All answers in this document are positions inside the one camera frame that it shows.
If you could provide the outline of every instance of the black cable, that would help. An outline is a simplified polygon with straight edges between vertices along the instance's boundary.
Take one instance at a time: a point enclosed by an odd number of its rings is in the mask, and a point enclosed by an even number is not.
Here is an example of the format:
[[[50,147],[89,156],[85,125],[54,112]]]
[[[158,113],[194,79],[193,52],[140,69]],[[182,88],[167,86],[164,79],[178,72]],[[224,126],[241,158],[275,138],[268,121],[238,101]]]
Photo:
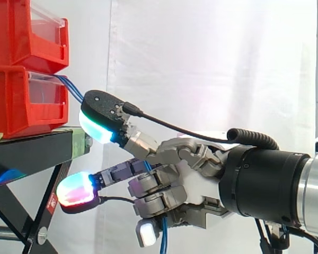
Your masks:
[[[178,131],[181,133],[184,133],[186,135],[198,138],[198,139],[203,139],[207,140],[210,142],[215,142],[215,143],[225,143],[225,144],[243,144],[247,146],[255,146],[259,147],[261,149],[271,149],[271,150],[278,150],[279,147],[276,143],[275,140],[273,140],[271,137],[259,133],[259,132],[253,132],[253,131],[248,131],[248,130],[243,130],[243,129],[230,129],[227,132],[227,140],[224,139],[216,139],[216,138],[211,138],[208,136],[204,136],[201,134],[194,133],[192,131],[185,130],[183,128],[177,127],[173,124],[166,123],[160,119],[157,119],[153,116],[145,114],[141,109],[139,109],[137,106],[133,105],[132,103],[125,102],[124,105],[122,106],[122,110],[130,114],[132,116],[137,116],[137,117],[143,117],[146,118],[152,122],[155,122],[157,124],[160,124],[162,126],[165,126],[169,129],[172,129],[174,131]]]
[[[318,247],[318,238],[313,235],[306,233],[301,229],[287,228],[290,234],[296,235],[298,237],[305,237],[306,239],[312,241]]]
[[[103,203],[105,203],[108,200],[125,201],[125,202],[128,202],[128,203],[134,204],[133,200],[131,200],[129,198],[126,198],[126,197],[105,197],[105,196],[99,196],[99,198],[100,198],[100,204],[103,204]]]

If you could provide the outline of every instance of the metal frame leg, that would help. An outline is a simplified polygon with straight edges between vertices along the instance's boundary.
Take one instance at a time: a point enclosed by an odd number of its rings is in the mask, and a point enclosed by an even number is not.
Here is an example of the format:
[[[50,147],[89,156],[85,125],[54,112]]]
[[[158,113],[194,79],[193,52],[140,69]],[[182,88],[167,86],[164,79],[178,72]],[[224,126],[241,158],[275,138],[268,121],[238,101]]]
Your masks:
[[[55,167],[35,220],[6,185],[0,186],[0,218],[8,226],[0,226],[1,240],[21,241],[25,245],[23,254],[58,253],[47,240],[47,230],[58,202],[56,187],[67,176],[71,162]]]

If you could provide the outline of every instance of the metal pipe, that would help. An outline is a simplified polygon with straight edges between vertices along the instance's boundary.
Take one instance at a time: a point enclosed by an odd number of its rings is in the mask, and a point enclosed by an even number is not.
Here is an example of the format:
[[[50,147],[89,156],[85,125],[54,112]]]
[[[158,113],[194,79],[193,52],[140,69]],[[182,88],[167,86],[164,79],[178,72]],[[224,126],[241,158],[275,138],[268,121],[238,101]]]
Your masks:
[[[19,241],[19,238],[5,226],[0,226],[0,240]]]

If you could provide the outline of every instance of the white backdrop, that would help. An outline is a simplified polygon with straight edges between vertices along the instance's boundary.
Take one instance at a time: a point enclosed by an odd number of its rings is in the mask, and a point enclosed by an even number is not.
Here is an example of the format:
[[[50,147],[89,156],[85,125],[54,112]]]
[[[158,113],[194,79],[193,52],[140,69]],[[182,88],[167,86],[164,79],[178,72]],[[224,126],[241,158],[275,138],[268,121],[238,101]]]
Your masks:
[[[189,130],[261,131],[282,149],[313,152],[316,2],[114,0],[107,91]],[[133,119],[159,141],[175,133]],[[106,146],[105,167],[128,159]],[[127,184],[108,188],[127,195]],[[252,219],[210,217],[216,226],[169,230],[169,253],[260,253]],[[96,253],[138,249],[128,204],[98,208]],[[294,239],[289,253],[312,252]]]

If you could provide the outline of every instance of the green light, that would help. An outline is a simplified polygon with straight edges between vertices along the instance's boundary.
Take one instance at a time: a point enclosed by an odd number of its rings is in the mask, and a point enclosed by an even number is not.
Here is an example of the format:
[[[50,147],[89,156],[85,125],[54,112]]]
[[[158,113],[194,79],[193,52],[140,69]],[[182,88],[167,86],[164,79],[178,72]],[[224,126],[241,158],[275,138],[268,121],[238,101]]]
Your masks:
[[[111,141],[113,133],[90,120],[81,110],[79,112],[79,122],[83,130],[99,143],[106,144]]]

